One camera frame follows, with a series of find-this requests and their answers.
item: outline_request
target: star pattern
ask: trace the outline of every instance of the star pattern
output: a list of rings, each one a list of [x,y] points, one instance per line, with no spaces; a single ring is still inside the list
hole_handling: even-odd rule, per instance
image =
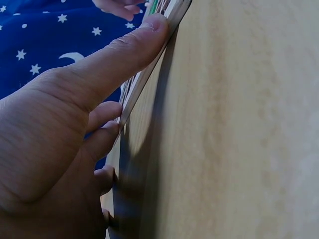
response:
[[[0,8],[0,12],[4,12],[6,10],[6,6],[3,5],[1,8]]]
[[[61,16],[58,16],[58,22],[62,22],[62,23],[64,23],[65,21],[67,21],[68,19],[66,19],[66,17],[67,17],[68,15],[63,15],[63,14],[61,14]]]
[[[100,30],[99,27],[94,27],[92,33],[94,33],[94,35],[101,35],[102,30]]]
[[[126,23],[125,26],[126,28],[130,28],[130,29],[133,29],[135,27],[133,23],[129,23],[129,22]]]
[[[39,73],[39,70],[41,69],[42,67],[39,67],[38,66],[38,64],[36,64],[36,65],[31,65],[31,70],[30,70],[30,72],[32,72],[32,75],[34,75],[34,74],[40,74]]]
[[[86,1],[92,7],[83,8],[76,0],[37,0],[24,13],[24,0],[0,0],[0,99],[42,72],[74,63],[131,32],[142,23],[146,9],[139,4],[140,14],[127,22]],[[120,94],[118,88],[106,101],[118,102]]]
[[[24,56],[26,55],[26,52],[24,52],[24,49],[21,51],[18,51],[18,54],[15,56],[18,58],[18,60],[24,59]]]

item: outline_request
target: wooden board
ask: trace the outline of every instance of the wooden board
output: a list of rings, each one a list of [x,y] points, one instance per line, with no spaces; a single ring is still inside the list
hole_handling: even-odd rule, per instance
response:
[[[144,189],[116,192],[122,238],[318,238],[318,11],[192,2],[108,156]]]

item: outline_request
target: finger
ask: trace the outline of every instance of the finger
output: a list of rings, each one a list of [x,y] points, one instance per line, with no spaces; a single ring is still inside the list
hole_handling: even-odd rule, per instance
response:
[[[110,222],[110,212],[104,208],[102,208],[102,213],[103,213],[103,217],[106,223],[106,228],[109,227],[109,222]]]
[[[133,14],[138,14],[140,13],[140,8],[136,5],[129,5],[129,6],[125,6],[124,8],[126,8],[127,10],[129,10],[131,13]]]
[[[88,158],[95,165],[97,161],[108,154],[119,133],[119,126],[115,121],[109,121],[102,128],[95,131],[88,137],[82,147],[81,154]]]
[[[101,196],[108,193],[111,190],[115,179],[114,167],[105,165],[102,169],[95,170],[94,178],[100,190]]]
[[[166,18],[153,14],[140,28],[76,63],[42,74],[26,88],[38,88],[91,112],[122,83],[156,58],[167,33]]]
[[[111,13],[115,16],[124,18],[127,21],[132,21],[134,15],[128,9],[124,8],[124,4],[115,1],[95,0],[93,1],[95,6],[101,9],[103,12]]]
[[[124,5],[137,5],[140,3],[146,2],[145,0],[117,0],[117,2],[120,2]]]
[[[122,105],[118,102],[107,101],[99,104],[90,114],[86,133],[97,130],[110,120],[120,117]]]

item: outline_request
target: knuckle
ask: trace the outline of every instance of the knuckle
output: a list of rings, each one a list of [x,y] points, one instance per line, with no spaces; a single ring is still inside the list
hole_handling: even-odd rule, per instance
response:
[[[125,36],[113,40],[111,45],[116,46],[117,48],[125,48],[125,50],[138,52],[143,46],[143,41],[140,39],[140,37],[131,32]]]

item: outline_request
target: child's hand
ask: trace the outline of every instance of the child's hand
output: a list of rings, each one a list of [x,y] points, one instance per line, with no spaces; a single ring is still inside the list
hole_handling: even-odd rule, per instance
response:
[[[96,7],[104,12],[132,21],[134,14],[140,13],[137,4],[145,0],[92,0]]]

